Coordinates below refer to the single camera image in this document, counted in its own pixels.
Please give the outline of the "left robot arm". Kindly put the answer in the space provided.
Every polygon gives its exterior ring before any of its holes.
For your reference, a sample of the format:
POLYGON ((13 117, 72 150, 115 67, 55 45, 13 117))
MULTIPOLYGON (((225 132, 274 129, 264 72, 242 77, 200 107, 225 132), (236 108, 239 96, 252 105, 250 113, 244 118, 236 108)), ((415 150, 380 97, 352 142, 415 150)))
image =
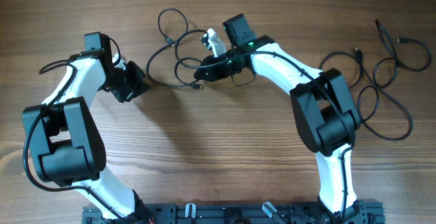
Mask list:
POLYGON ((45 74, 65 67, 66 73, 40 105, 22 112, 23 167, 39 189, 83 194, 99 209, 103 223, 153 223, 153 214, 138 194, 106 165, 104 142, 90 113, 99 91, 124 103, 149 89, 137 64, 112 53, 114 44, 106 34, 87 33, 82 52, 39 70, 45 74))

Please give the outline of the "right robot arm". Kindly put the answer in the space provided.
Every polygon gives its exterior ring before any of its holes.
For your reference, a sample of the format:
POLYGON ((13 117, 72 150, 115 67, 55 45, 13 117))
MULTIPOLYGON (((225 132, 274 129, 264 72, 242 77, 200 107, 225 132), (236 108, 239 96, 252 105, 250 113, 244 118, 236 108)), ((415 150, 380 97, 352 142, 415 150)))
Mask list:
POLYGON ((223 28, 230 48, 208 29, 201 42, 212 55, 194 77, 213 82, 248 68, 288 93, 300 139, 316 157, 319 199, 332 221, 349 220, 357 203, 351 154, 361 122, 345 78, 335 68, 322 71, 301 63, 267 35, 258 37, 243 14, 223 22, 223 28))

